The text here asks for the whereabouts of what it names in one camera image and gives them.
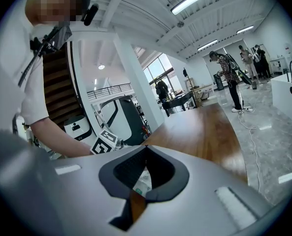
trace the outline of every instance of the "marble floor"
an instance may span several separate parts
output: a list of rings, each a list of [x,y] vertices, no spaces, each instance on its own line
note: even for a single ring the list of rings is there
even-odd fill
[[[228,87],[215,91],[215,95],[240,142],[249,185],[258,191],[260,184],[260,193],[275,205],[292,193],[292,180],[278,182],[278,177],[292,173],[292,120],[273,106],[270,81],[262,82],[257,90],[247,89],[244,83],[239,84],[244,106],[255,105],[252,114],[231,112],[233,100]],[[245,126],[256,127],[251,133],[260,171],[249,130],[240,123],[238,116]]]

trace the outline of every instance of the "metal railing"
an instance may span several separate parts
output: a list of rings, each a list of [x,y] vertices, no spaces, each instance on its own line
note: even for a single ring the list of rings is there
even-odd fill
[[[90,101],[90,100],[98,99],[98,98],[105,97],[111,94],[125,92],[129,90],[132,90],[132,86],[130,83],[127,83],[127,84],[122,84],[122,85],[108,87],[108,88],[101,88],[95,91],[90,91],[90,92],[87,92],[87,95]]]

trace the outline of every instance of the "wooden staircase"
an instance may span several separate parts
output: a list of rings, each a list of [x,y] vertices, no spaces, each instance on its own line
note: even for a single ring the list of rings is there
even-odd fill
[[[49,118],[64,130],[64,121],[83,115],[70,76],[66,44],[56,53],[43,55],[43,66]]]

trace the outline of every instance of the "plaid shirt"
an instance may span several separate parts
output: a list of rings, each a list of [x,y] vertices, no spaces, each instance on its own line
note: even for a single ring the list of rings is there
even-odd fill
[[[218,62],[222,68],[221,75],[224,75],[227,82],[230,82],[230,81],[236,81],[237,83],[240,82],[239,76],[236,74],[235,71],[233,71],[229,67],[229,63],[226,58],[220,57]]]

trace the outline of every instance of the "gray surface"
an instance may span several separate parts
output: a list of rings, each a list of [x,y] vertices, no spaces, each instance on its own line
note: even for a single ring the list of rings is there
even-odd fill
[[[98,179],[98,172],[106,162],[137,147],[50,162],[55,167],[73,164],[81,167],[60,175],[59,184],[47,184],[67,235],[230,235],[238,230],[215,194],[222,186],[229,186],[258,217],[270,209],[256,191],[220,166],[160,148],[185,164],[190,173],[188,185],[172,201],[149,204],[127,233],[118,230],[109,222],[121,214],[125,201],[108,195]]]
[[[278,177],[292,172],[292,120],[273,106],[270,82],[262,82],[263,85],[258,86],[257,90],[247,89],[244,83],[239,84],[245,106],[249,103],[253,105],[258,97],[255,112],[244,114],[240,118],[246,126],[258,128],[251,132],[259,156],[260,193],[275,205],[292,193],[292,180],[278,183]],[[228,87],[215,91],[215,94],[240,142],[249,185],[258,190],[258,168],[249,131],[240,124],[238,114],[231,112],[233,100]],[[272,127],[269,129],[259,130],[270,125]]]

